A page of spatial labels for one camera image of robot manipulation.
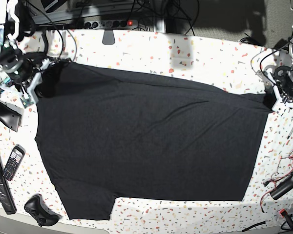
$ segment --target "black t-shirt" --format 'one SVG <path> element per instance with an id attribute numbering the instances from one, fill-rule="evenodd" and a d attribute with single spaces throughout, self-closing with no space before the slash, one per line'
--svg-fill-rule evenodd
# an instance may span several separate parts
<path id="1" fill-rule="evenodd" d="M 109 220 L 117 197 L 243 199 L 264 95 L 75 63 L 59 78 L 36 141 L 69 218 Z"/>

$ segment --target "speckled white tabletop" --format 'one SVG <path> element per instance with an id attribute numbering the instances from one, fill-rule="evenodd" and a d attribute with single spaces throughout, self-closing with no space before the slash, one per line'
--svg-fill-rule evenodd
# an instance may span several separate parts
<path id="1" fill-rule="evenodd" d="M 97 67 L 139 71 L 168 77 L 189 79 L 214 85 L 234 94 L 264 93 L 264 82 L 256 74 L 260 60 L 270 49 L 237 42 L 183 35 L 157 34 L 114 30 L 115 44 L 103 45 L 103 31 L 71 31 L 77 41 L 76 62 Z M 75 44 L 67 31 L 63 31 L 64 54 L 74 57 Z M 59 54 L 62 43 L 57 32 L 49 32 L 50 53 Z M 25 38 L 19 47 L 27 52 L 43 50 L 39 33 Z M 263 63 L 289 64 L 286 53 L 276 53 Z M 0 100 L 22 108 L 12 93 L 4 93 Z M 293 125 L 293 109 L 282 117 L 269 114 L 262 137 L 257 161 L 249 187 L 242 202 L 227 201 L 160 201 L 136 198 L 118 198 L 110 221 L 69 220 L 58 193 L 45 171 L 34 140 L 37 131 L 36 106 L 23 110 L 22 123 L 17 133 L 0 122 L 0 155 L 5 165 L 16 144 L 26 149 L 26 155 L 9 182 L 18 213 L 27 215 L 23 206 L 34 194 L 42 194 L 46 205 L 62 215 L 60 222 L 84 227 L 104 229 L 112 233 L 218 233 L 240 231 L 252 224 L 266 221 L 259 228 L 280 225 L 279 211 L 289 209 L 293 203 L 293 189 L 278 201 L 270 196 L 260 209 L 260 198 L 273 188 L 262 182 L 277 169 L 280 157 L 293 149 L 293 134 L 287 136 Z M 291 169 L 290 160 L 280 163 L 280 175 Z"/>

